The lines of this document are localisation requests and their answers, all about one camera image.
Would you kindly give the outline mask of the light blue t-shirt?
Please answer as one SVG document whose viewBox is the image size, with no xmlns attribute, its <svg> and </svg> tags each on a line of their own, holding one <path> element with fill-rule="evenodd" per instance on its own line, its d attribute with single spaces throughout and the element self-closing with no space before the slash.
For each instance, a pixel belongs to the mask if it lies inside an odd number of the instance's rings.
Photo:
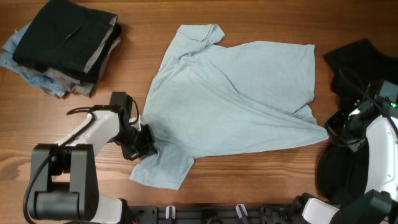
<svg viewBox="0 0 398 224">
<path fill-rule="evenodd" d="M 309 103 L 315 48 L 255 41 L 233 47 L 216 24 L 182 25 L 165 52 L 141 120 L 155 154 L 131 180 L 178 190 L 195 160 L 302 147 L 327 139 Z"/>
</svg>

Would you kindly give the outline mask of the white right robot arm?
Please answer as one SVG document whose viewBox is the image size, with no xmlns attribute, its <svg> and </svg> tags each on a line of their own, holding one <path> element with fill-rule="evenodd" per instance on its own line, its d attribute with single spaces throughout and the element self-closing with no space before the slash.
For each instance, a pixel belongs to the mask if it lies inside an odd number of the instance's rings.
<svg viewBox="0 0 398 224">
<path fill-rule="evenodd" d="M 297 197 L 292 213 L 305 223 L 397 223 L 397 85 L 372 82 L 363 95 L 325 124 L 333 144 L 317 182 L 327 201 Z"/>
</svg>

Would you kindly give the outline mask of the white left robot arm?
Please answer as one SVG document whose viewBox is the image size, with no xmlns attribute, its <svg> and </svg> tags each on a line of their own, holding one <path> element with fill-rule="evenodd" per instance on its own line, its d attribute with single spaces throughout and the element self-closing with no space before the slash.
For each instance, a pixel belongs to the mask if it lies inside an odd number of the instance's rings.
<svg viewBox="0 0 398 224">
<path fill-rule="evenodd" d="M 99 193 L 95 156 L 109 142 L 121 147 L 126 160 L 154 154 L 154 134 L 147 124 L 130 120 L 128 108 L 95 105 L 75 108 L 86 120 L 65 139 L 38 144 L 32 151 L 30 181 L 22 212 L 27 223 L 138 223 L 124 199 Z"/>
</svg>

